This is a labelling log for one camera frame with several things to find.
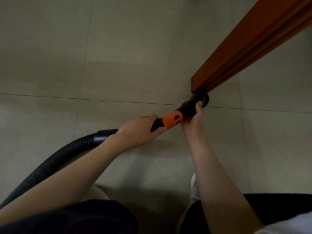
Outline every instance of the dark pants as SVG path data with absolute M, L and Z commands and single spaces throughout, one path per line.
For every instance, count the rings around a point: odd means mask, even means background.
M 245 194 L 264 225 L 312 211 L 312 195 Z M 52 212 L 41 213 L 0 228 L 0 233 L 105 233 L 135 234 L 138 224 L 132 213 L 117 201 L 88 200 Z M 201 202 L 188 210 L 180 234 L 209 233 Z
M 244 194 L 244 196 L 265 226 L 312 211 L 310 194 Z M 200 201 L 190 207 L 181 225 L 180 234 L 186 233 L 210 233 Z

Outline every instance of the beige tiled floor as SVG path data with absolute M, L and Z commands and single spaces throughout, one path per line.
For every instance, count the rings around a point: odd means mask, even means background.
M 73 139 L 187 100 L 193 73 L 256 1 L 1 0 L 0 200 Z M 210 93 L 206 134 L 244 193 L 312 193 L 311 33 Z M 193 171 L 176 127 L 119 156 L 97 184 L 142 232 L 165 232 Z

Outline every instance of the vacuum cleaner hose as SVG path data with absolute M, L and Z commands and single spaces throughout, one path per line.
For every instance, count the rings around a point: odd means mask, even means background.
M 95 134 L 77 139 L 53 153 L 41 163 L 13 192 L 2 202 L 0 209 L 11 203 L 23 193 L 55 174 L 60 168 L 76 155 L 99 146 L 118 129 L 100 130 Z

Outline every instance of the shoe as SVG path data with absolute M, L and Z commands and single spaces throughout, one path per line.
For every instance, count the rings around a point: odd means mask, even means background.
M 99 187 L 97 186 L 92 186 L 87 193 L 84 195 L 82 198 L 82 201 L 86 201 L 89 199 L 106 199 L 109 200 L 108 195 Z
M 183 212 L 182 216 L 179 218 L 177 222 L 176 232 L 175 232 L 176 234 L 180 234 L 180 228 L 184 221 L 186 213 L 188 212 L 188 209 L 192 206 L 193 203 L 195 203 L 198 200 L 200 200 L 200 197 L 199 197 L 199 192 L 198 192 L 198 188 L 196 184 L 196 174 L 194 173 L 191 178 L 191 195 L 190 195 L 189 203 L 186 206 L 186 209 Z

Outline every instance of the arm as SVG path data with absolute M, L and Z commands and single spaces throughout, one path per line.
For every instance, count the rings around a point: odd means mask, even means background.
M 263 224 L 243 194 L 220 164 L 203 133 L 201 102 L 197 114 L 184 121 L 184 131 L 193 155 L 197 187 L 205 218 L 212 234 L 252 234 Z
M 108 165 L 129 148 L 146 144 L 165 127 L 150 132 L 157 115 L 126 122 L 97 148 L 42 181 L 0 210 L 0 226 L 79 202 Z

